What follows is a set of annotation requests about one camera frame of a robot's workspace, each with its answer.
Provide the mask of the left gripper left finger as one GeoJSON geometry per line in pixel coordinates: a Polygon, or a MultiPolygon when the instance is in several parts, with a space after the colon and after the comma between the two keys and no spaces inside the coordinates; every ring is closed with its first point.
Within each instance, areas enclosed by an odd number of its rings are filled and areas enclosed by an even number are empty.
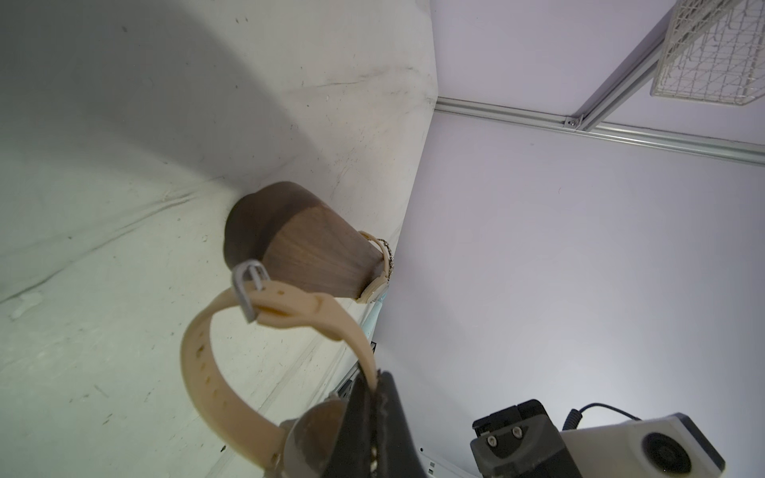
{"type": "Polygon", "coordinates": [[[370,478],[376,476],[375,394],[363,374],[350,388],[346,411],[323,477],[370,478]]]}

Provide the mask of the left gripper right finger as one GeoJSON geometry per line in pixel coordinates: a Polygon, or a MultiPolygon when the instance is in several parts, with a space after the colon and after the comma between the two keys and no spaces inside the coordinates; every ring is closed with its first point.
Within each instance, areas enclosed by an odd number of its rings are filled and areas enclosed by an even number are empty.
{"type": "Polygon", "coordinates": [[[377,476],[426,478],[390,372],[379,373],[375,406],[377,476]]]}

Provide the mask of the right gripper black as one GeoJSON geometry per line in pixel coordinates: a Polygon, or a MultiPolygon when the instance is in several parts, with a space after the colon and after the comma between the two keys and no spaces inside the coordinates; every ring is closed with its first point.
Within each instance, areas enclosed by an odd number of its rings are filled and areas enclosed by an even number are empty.
{"type": "Polygon", "coordinates": [[[471,452],[484,477],[579,477],[561,432],[539,400],[475,420],[471,452]]]}

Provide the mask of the cream strap wrist watch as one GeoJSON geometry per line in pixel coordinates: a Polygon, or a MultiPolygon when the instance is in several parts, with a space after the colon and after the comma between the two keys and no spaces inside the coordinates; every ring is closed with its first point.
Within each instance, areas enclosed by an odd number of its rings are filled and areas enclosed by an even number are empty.
{"type": "Polygon", "coordinates": [[[377,276],[364,288],[360,297],[356,300],[358,304],[370,304],[380,299],[382,294],[388,289],[388,285],[390,285],[390,277],[392,277],[392,271],[394,271],[394,255],[392,255],[392,248],[390,248],[388,241],[366,231],[359,231],[359,233],[366,241],[375,245],[382,254],[382,265],[379,267],[377,276]]]}

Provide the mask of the wooden watch stand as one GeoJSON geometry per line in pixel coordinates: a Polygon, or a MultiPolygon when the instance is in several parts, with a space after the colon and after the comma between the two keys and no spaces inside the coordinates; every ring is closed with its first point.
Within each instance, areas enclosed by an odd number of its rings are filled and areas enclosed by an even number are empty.
{"type": "Polygon", "coordinates": [[[223,257],[229,269],[257,260],[273,280],[355,301],[377,276],[383,258],[329,205],[289,181],[233,205],[224,227],[223,257]]]}

